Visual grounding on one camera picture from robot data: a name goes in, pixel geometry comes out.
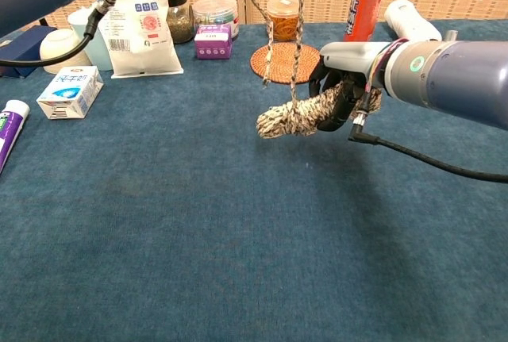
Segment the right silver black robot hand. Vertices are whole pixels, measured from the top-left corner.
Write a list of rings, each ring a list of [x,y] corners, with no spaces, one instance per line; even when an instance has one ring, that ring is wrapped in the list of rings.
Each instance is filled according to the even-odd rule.
[[[310,74],[309,96],[312,98],[341,84],[330,115],[317,129],[323,132],[338,130],[350,117],[363,97],[368,73],[375,57],[387,42],[332,42],[321,48],[320,59]]]

